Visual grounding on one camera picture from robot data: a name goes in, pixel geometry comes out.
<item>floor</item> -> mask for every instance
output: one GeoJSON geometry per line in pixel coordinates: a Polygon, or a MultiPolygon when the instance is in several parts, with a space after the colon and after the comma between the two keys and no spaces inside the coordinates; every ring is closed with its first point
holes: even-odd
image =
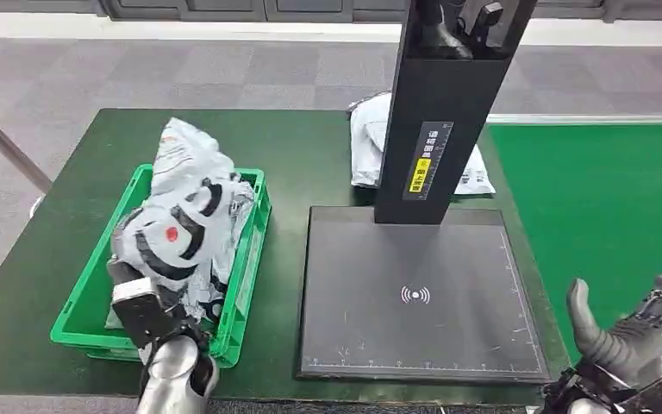
{"type": "MultiPolygon", "coordinates": [[[[0,126],[55,178],[99,108],[341,110],[390,88],[396,45],[0,40],[0,126]]],[[[494,113],[662,114],[662,48],[522,47],[494,113]]],[[[0,155],[0,263],[40,193],[0,155]]],[[[132,412],[0,397],[0,412],[132,412]]]]}

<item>white plastic bag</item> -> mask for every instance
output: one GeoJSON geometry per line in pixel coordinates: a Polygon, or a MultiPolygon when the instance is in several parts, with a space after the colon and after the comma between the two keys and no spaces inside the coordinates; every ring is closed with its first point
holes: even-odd
{"type": "Polygon", "coordinates": [[[253,200],[217,141],[172,118],[153,163],[151,195],[123,219],[113,254],[163,286],[162,300],[217,323],[253,200]]]}
{"type": "MultiPolygon", "coordinates": [[[[383,92],[352,103],[348,108],[352,136],[352,185],[372,188],[379,186],[391,98],[390,92],[383,92]]],[[[455,193],[459,195],[496,193],[496,189],[489,181],[478,145],[473,148],[455,193]]]]}

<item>sticker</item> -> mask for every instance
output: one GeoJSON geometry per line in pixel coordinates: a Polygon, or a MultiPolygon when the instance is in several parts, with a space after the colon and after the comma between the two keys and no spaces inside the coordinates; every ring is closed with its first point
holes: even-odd
{"type": "Polygon", "coordinates": [[[422,184],[425,183],[425,177],[428,176],[429,167],[429,158],[420,158],[417,160],[415,173],[412,175],[412,182],[409,184],[409,192],[422,192],[422,184]]]}
{"type": "Polygon", "coordinates": [[[428,199],[435,171],[440,164],[440,158],[442,158],[452,130],[452,122],[422,123],[403,200],[423,201],[428,199]]]}

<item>black platform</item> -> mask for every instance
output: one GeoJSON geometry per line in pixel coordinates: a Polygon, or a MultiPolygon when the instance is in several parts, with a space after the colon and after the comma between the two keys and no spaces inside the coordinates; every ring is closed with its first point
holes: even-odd
{"type": "Polygon", "coordinates": [[[510,251],[498,210],[311,208],[298,376],[549,381],[510,251]]]}

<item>wireless symbol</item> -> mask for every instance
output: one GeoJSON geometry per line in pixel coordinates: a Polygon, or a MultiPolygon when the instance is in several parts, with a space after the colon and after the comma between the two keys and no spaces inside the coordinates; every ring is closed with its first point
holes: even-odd
{"type": "Polygon", "coordinates": [[[423,302],[424,304],[430,303],[430,291],[427,287],[423,287],[419,291],[411,291],[407,286],[402,287],[400,297],[405,304],[410,302],[423,302]]]}

